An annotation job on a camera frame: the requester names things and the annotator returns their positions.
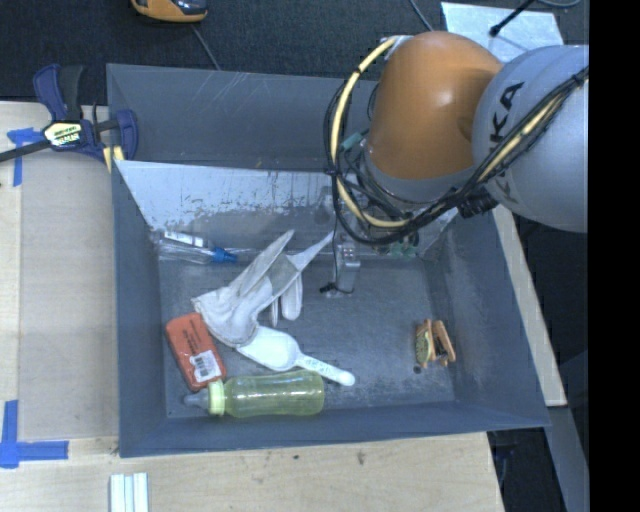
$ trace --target blue tape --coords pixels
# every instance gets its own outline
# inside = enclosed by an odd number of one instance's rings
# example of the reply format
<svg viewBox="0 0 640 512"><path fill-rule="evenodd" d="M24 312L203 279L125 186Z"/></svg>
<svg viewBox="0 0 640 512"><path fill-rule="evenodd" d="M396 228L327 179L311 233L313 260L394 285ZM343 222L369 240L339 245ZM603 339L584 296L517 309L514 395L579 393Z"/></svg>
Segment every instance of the blue tape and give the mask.
<svg viewBox="0 0 640 512"><path fill-rule="evenodd" d="M44 136L39 131L33 128L22 128L20 130L10 130L7 132L7 137L16 145L16 148L24 144L31 144L33 142L40 142L44 140ZM22 184L22 157L16 158L13 167L13 186L17 187Z"/></svg>
<svg viewBox="0 0 640 512"><path fill-rule="evenodd" d="M18 401L4 404L4 423L0 442L0 468L15 469L21 461L65 460L69 458L69 441L18 441Z"/></svg>

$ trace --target bottle cap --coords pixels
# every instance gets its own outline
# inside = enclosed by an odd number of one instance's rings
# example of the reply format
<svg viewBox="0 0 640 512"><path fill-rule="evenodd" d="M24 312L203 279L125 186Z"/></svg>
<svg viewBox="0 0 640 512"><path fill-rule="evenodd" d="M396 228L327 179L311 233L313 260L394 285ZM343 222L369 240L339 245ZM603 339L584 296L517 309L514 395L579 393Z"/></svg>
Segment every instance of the bottle cap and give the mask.
<svg viewBox="0 0 640 512"><path fill-rule="evenodd" d="M220 380L209 383L209 414L224 414L224 384Z"/></svg>

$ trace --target gray bin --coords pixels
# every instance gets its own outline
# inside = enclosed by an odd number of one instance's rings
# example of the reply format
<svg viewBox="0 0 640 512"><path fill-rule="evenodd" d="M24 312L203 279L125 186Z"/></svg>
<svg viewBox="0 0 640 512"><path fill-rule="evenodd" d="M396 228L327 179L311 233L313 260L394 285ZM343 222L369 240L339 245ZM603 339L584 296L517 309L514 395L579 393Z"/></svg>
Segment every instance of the gray bin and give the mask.
<svg viewBox="0 0 640 512"><path fill-rule="evenodd" d="M341 81L115 65L108 71L110 107L136 112L137 158L145 160L113 170L123 457L548 424L491 214L455 219L423 258L362 250L349 297L318 291L332 277L329 250L304 271L303 313L278 328L303 352L357 379L349 388L327 382L319 415L213 418L184 406L189 390L165 339L166 322L192 311L192 297L231 281L287 229L296 230L287 247L295 252L333 228L330 217L318 215L329 184L322 118ZM366 127L372 87L363 82L356 91L351 126ZM194 97L203 107L189 111ZM281 124L286 130L269 130ZM278 171L256 170L257 162ZM210 267L159 261L148 233L163 226L204 235L247 258ZM446 368L415 363L415 327L427 317L445 321L457 349L458 361ZM219 348L229 376L269 373Z"/></svg>

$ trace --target barcode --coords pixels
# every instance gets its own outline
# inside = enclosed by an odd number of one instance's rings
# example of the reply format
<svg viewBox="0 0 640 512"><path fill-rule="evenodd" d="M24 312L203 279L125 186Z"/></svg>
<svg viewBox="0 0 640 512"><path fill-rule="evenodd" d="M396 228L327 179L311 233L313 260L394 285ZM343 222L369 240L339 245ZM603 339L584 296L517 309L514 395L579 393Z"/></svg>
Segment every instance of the barcode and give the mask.
<svg viewBox="0 0 640 512"><path fill-rule="evenodd" d="M196 357L194 359L194 361L196 362L196 368L197 371L200 372L200 375L202 377L208 377L209 376L209 369L207 368L206 363L204 362L204 359L200 356Z"/></svg>

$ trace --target small brown object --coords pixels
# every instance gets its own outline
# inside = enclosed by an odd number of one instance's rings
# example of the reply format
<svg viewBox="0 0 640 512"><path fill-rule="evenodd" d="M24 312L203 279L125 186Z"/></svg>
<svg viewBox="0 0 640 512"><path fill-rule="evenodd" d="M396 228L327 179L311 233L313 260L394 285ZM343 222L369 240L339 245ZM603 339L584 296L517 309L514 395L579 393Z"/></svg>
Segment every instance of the small brown object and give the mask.
<svg viewBox="0 0 640 512"><path fill-rule="evenodd" d="M431 320L427 318L416 328L416 359L420 366L426 368L427 363L433 361L435 353Z"/></svg>
<svg viewBox="0 0 640 512"><path fill-rule="evenodd" d="M446 352L446 355L442 354L437 356L442 366L447 366L450 362L455 363L456 351L453 349L453 344L447 333L447 328L444 326L442 320L436 320L433 322L433 336L437 348L441 348Z"/></svg>
<svg viewBox="0 0 640 512"><path fill-rule="evenodd" d="M167 322L169 346L191 391L224 379L227 370L213 338L199 313L189 313Z"/></svg>
<svg viewBox="0 0 640 512"><path fill-rule="evenodd" d="M416 360L423 368L430 361L440 361L442 366L456 361L456 352L442 320L427 318L416 328Z"/></svg>

